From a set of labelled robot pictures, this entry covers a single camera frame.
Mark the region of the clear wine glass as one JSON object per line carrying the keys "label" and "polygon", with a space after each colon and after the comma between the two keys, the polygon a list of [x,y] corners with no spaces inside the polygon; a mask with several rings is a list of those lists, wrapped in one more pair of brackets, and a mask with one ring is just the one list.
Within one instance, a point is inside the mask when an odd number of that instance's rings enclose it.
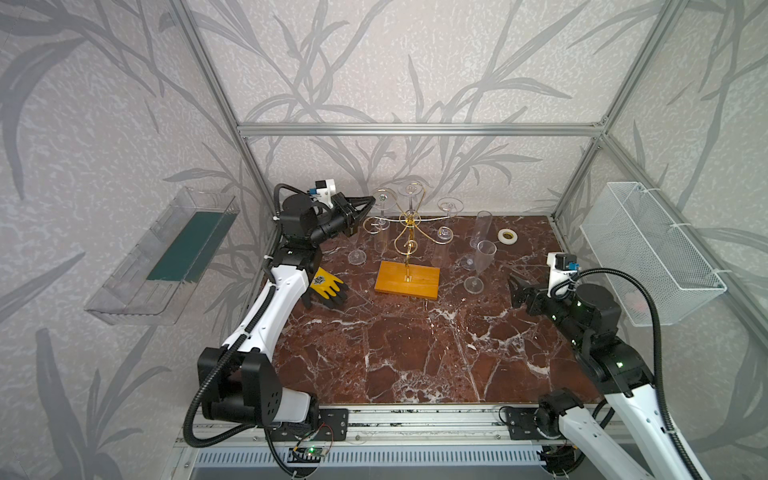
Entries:
{"label": "clear wine glass", "polygon": [[347,255],[347,260],[353,266],[364,265],[367,261],[367,254],[360,245],[362,239],[363,235],[361,232],[357,232],[348,238],[350,251]]}
{"label": "clear wine glass", "polygon": [[470,251],[459,261],[459,265],[468,271],[474,268],[474,256],[478,243],[486,240],[493,220],[493,215],[489,211],[480,211],[475,217],[474,227],[470,236]]}
{"label": "clear wine glass", "polygon": [[412,181],[408,184],[403,185],[400,188],[400,193],[403,195],[403,198],[404,198],[403,212],[407,216],[415,215],[419,211],[419,208],[424,198],[424,194],[425,194],[424,185],[419,181]]}
{"label": "clear wine glass", "polygon": [[437,238],[441,243],[445,244],[453,239],[454,233],[451,225],[453,219],[464,210],[464,204],[458,198],[443,197],[438,200],[437,206],[446,217],[444,224],[437,231]]}
{"label": "clear wine glass", "polygon": [[474,273],[464,281],[465,290],[473,295],[480,294],[484,289],[482,273],[491,265],[497,252],[497,246],[490,240],[481,240],[475,247],[473,257]]}
{"label": "clear wine glass", "polygon": [[375,191],[376,214],[366,221],[366,230],[373,236],[374,249],[383,254],[389,241],[389,229],[391,222],[387,213],[397,201],[395,192],[390,188],[379,188]]}

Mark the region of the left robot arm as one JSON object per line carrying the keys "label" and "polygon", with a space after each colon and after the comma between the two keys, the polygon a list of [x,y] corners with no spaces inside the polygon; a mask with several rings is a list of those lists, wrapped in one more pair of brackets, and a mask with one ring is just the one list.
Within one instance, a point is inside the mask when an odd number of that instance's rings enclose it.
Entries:
{"label": "left robot arm", "polygon": [[277,233],[263,262],[266,281],[235,331],[198,358],[199,389],[182,426],[189,446],[211,447],[252,428],[286,425],[301,434],[319,429],[316,396],[283,386],[272,359],[294,306],[311,304],[311,285],[322,273],[322,243],[355,235],[375,202],[372,196],[348,197],[329,180],[309,190],[275,186]]}

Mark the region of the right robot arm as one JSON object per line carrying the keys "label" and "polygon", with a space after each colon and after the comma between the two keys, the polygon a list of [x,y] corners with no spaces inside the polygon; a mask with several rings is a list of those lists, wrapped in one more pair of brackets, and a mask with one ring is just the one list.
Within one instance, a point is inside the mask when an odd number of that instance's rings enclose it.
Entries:
{"label": "right robot arm", "polygon": [[[653,362],[617,334],[621,306],[610,290],[586,282],[604,274],[627,281],[645,301],[652,321]],[[540,458],[553,478],[566,478],[589,460],[607,479],[705,479],[708,474],[672,420],[663,385],[661,326],[649,291],[613,268],[579,270],[572,255],[555,256],[546,283],[509,275],[513,307],[552,321],[574,359],[602,396],[593,410],[570,390],[539,398],[535,424],[562,440]]]}

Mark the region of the white tape roll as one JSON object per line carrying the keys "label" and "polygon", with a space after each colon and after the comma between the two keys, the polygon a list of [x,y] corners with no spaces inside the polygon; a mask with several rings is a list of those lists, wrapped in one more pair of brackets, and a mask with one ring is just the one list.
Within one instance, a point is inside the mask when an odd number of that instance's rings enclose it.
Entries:
{"label": "white tape roll", "polygon": [[509,228],[500,229],[497,233],[497,239],[503,245],[514,245],[518,239],[518,234]]}

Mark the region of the yellow black work glove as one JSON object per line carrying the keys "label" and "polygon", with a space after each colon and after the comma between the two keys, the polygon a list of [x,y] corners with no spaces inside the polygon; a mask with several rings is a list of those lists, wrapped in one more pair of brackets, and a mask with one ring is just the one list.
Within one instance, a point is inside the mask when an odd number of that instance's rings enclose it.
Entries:
{"label": "yellow black work glove", "polygon": [[348,295],[348,286],[336,275],[319,267],[310,283],[310,292],[328,308],[342,307]]}

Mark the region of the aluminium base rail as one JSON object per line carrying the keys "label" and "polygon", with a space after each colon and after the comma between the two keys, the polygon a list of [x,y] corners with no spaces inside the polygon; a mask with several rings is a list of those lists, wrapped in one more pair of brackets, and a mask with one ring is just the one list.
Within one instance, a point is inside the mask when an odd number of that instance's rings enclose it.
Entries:
{"label": "aluminium base rail", "polygon": [[[311,442],[340,447],[357,446],[436,446],[436,445],[507,445],[555,444],[549,439],[511,439],[508,427],[499,419],[499,404],[350,404],[332,408],[349,410],[344,427],[332,426],[335,435],[344,430],[344,440]],[[197,414],[194,434],[208,438],[234,424],[207,420]],[[605,432],[619,444],[633,444],[628,430],[615,414]],[[218,447],[266,446],[261,428],[241,432]]]}

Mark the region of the clear plastic wall shelf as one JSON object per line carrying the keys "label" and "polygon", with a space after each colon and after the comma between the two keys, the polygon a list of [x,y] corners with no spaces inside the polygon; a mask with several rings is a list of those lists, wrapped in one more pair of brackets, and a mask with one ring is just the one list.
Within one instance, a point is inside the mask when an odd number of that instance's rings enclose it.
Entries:
{"label": "clear plastic wall shelf", "polygon": [[113,326],[175,324],[239,212],[233,194],[181,188],[85,311]]}

